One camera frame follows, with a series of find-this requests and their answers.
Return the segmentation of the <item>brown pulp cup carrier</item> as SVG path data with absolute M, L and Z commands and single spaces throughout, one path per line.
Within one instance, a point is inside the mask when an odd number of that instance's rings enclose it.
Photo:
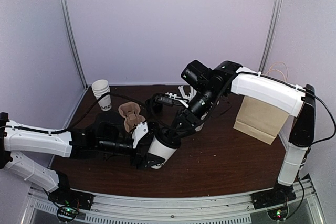
M 118 112 L 124 118 L 124 128 L 128 133 L 146 120 L 144 116 L 140 115 L 140 106 L 135 102 L 121 104 L 118 107 Z

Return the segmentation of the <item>white paper coffee cup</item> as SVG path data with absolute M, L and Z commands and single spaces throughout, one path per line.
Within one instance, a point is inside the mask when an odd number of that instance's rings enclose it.
M 155 164 L 151 165 L 152 169 L 160 169 L 165 163 L 170 159 L 170 157 L 175 153 L 176 148 L 170 148 L 165 144 L 161 143 L 159 139 L 155 136 L 149 147 L 148 153 L 154 155 L 154 157 L 161 158 L 159 161 L 155 161 Z

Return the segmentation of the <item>brown paper takeout bag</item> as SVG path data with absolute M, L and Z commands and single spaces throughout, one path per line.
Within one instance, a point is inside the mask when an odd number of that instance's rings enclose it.
M 288 87 L 278 81 L 252 75 L 247 68 L 241 68 L 237 72 L 235 80 L 239 82 L 241 79 L 257 81 L 249 82 L 248 85 L 257 89 L 253 94 L 257 94 L 258 97 L 244 96 L 234 129 L 270 145 L 282 129 L 289 113 L 260 98 L 269 97 L 274 100 L 276 95 L 284 95 Z

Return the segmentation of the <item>black plastic cup lid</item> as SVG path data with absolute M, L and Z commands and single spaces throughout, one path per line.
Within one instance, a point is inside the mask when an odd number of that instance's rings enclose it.
M 171 149 L 178 149 L 181 147 L 180 136 L 175 131 L 169 130 L 166 127 L 159 129 L 155 134 L 155 137 L 165 147 Z

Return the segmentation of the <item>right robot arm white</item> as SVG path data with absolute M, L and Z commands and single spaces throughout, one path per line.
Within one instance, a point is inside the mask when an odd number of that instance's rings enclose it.
M 211 69 L 194 60 L 183 70 L 181 77 L 196 91 L 196 95 L 177 113 L 172 123 L 176 131 L 194 130 L 212 113 L 220 97 L 230 93 L 244 97 L 234 129 L 264 143 L 273 142 L 288 117 L 296 118 L 278 175 L 278 185 L 269 192 L 269 199 L 274 204 L 287 198 L 288 187 L 304 165 L 314 138 L 314 87 L 294 86 L 232 61 L 224 61 Z

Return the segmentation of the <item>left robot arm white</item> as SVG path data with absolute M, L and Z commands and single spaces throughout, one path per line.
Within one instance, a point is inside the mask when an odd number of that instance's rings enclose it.
M 100 153 L 130 157 L 140 167 L 159 126 L 141 122 L 127 132 L 123 118 L 116 112 L 104 112 L 84 129 L 68 127 L 53 130 L 19 124 L 1 113 L 1 168 L 12 170 L 56 196 L 64 205 L 76 197 L 67 175 L 49 170 L 22 154 L 23 151 L 45 153 L 69 159 L 92 159 Z

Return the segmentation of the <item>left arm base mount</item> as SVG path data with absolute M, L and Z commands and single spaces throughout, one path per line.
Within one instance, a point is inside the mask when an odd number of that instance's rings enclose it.
M 43 189 L 49 201 L 57 208 L 56 217 L 61 223 L 70 223 L 80 214 L 80 210 L 90 210 L 94 195 L 70 188 L 67 176 L 60 179 L 58 188 L 53 192 Z

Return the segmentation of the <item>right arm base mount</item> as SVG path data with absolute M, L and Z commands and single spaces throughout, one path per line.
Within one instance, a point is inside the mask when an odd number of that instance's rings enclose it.
M 266 209 L 272 221 L 285 221 L 289 216 L 288 202 L 295 200 L 293 185 L 285 186 L 275 182 L 272 189 L 251 194 L 254 209 Z

